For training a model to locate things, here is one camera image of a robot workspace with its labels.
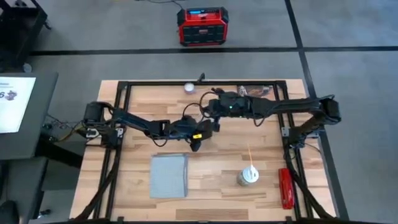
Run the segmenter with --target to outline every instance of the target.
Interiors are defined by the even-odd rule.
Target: wire
[[[113,115],[113,111],[111,110],[111,108],[108,108],[108,111],[111,115]]]
[[[254,123],[254,125],[255,125],[256,127],[260,127],[260,126],[263,124],[263,122],[264,122],[265,120],[266,120],[266,118],[264,117],[264,118],[262,118],[262,120],[260,121],[260,123],[257,124],[257,123],[256,123],[256,119],[253,118],[253,123]]]
[[[287,155],[289,155],[289,159],[290,159],[291,161],[294,160],[294,159],[296,158],[296,155],[294,155],[294,157],[291,157],[291,156],[290,156],[290,150],[291,150],[291,149],[293,149],[293,148],[290,147],[289,150],[286,151],[286,152],[284,153],[284,159],[285,159],[285,160],[287,160]]]
[[[304,144],[306,144],[307,146],[312,147],[313,149],[316,149],[319,153],[322,153],[321,150],[320,150],[319,148],[317,148],[317,147],[315,147],[315,146],[313,146],[313,145],[311,145],[311,144],[308,144],[308,143],[304,143]]]
[[[170,133],[171,133],[171,132],[172,132],[172,130],[170,129],[169,132],[167,133],[167,138],[166,138],[166,140],[163,142],[163,144],[158,144],[158,143],[155,141],[154,136],[152,135],[152,133],[148,131],[149,136],[150,136],[150,139],[152,140],[152,142],[154,142],[155,146],[157,146],[157,147],[163,147],[163,146],[165,146],[165,145],[167,144],[167,142],[169,141],[169,137],[170,137]]]
[[[56,118],[56,117],[54,117],[54,116],[52,116],[51,114],[48,114],[48,113],[47,113],[47,116],[49,118],[53,119],[53,121],[51,122],[51,125],[57,126],[60,129],[65,129],[65,127],[72,128],[70,126],[70,124],[76,124],[76,123],[80,122],[80,121],[60,121],[58,118]]]
[[[94,139],[96,139],[96,138],[98,138],[98,137],[100,137],[101,135],[100,134],[97,134],[96,136],[94,136],[93,138],[90,138],[89,140],[87,140],[86,141],[86,146],[87,146],[87,143],[88,142],[90,142],[90,141],[92,141],[92,140],[94,140]]]
[[[212,91],[208,91],[208,92],[204,93],[204,94],[200,97],[200,100],[199,100],[199,109],[200,109],[201,115],[202,115],[203,117],[205,117],[205,118],[211,118],[211,116],[207,116],[207,115],[205,114],[205,110],[203,109],[203,106],[202,106],[203,98],[204,98],[206,95],[208,95],[208,94],[213,94],[213,95],[218,96],[217,93],[212,92]]]
[[[180,6],[180,8],[184,10],[184,8],[181,6],[181,4],[178,3],[176,0],[170,0],[170,1],[153,1],[153,0],[146,0],[146,1],[149,1],[149,2],[151,2],[151,3],[157,3],[157,4],[171,3],[171,2],[172,2],[172,3],[174,3],[174,4],[178,5],[178,6]]]
[[[58,140],[58,142],[62,142],[62,141],[67,140],[67,139],[70,138],[73,134],[75,134],[78,130],[80,130],[80,129],[82,129],[82,128],[84,128],[84,127],[83,127],[83,125],[82,125],[82,121],[80,121],[79,123],[77,123],[76,125],[74,125],[74,127],[73,127],[72,130],[69,132],[69,134],[65,135],[64,137],[61,137],[61,138]]]
[[[182,117],[185,116],[185,111],[187,110],[187,108],[188,108],[189,106],[192,106],[192,105],[197,105],[197,106],[199,106],[199,111],[200,111],[200,114],[201,114],[200,121],[198,122],[198,124],[199,124],[199,123],[201,123],[201,122],[203,121],[203,119],[205,118],[204,115],[203,115],[203,113],[202,113],[203,110],[200,109],[200,108],[201,108],[201,105],[200,105],[199,103],[190,103],[190,104],[188,104],[188,105],[184,108],[184,110],[182,111]]]

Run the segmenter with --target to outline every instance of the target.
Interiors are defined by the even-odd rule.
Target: gray cloth
[[[152,157],[150,165],[150,197],[182,198],[187,196],[188,157],[164,154]]]

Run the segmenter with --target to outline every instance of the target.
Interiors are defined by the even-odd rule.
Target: red power station
[[[181,9],[177,24],[184,46],[220,45],[226,40],[228,11],[224,7]]]

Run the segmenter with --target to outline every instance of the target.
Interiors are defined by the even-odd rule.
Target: wooden tabletop
[[[302,80],[286,82],[291,99],[305,98]],[[113,104],[117,84],[117,80],[102,81],[98,101]],[[236,86],[197,86],[195,94],[187,95],[182,86],[134,86],[129,112],[149,120],[175,121],[181,118],[187,104],[198,102],[201,95],[212,87],[236,91]],[[204,104],[212,97],[206,97]],[[266,98],[274,100],[273,91]],[[187,114],[200,119],[199,110],[194,106],[188,108]],[[309,114],[295,114],[296,125],[309,117]],[[126,221],[274,221],[284,220],[286,216],[294,217],[294,211],[282,209],[280,202],[278,169],[285,167],[285,161],[277,116],[267,118],[258,128],[252,120],[244,118],[221,118],[220,125],[221,131],[203,141],[198,152],[192,152],[185,141],[169,141],[166,146],[157,147],[140,131],[128,128],[124,135],[112,220],[118,216],[124,216]],[[247,142],[260,178],[252,186],[241,187],[236,183],[236,176],[250,165]],[[306,143],[318,147],[316,140],[307,140]],[[151,157],[175,152],[189,156],[188,196],[150,198]],[[97,191],[103,157],[103,148],[86,148],[70,217],[77,216]],[[320,153],[307,146],[302,149],[302,159],[309,189],[326,211],[334,215]],[[107,198],[106,192],[101,217],[104,216]],[[300,191],[299,199],[301,211],[305,214]]]

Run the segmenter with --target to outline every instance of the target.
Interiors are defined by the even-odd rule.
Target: black shelf
[[[0,67],[21,67],[29,56],[47,14],[36,0],[35,7],[10,6],[0,0]]]

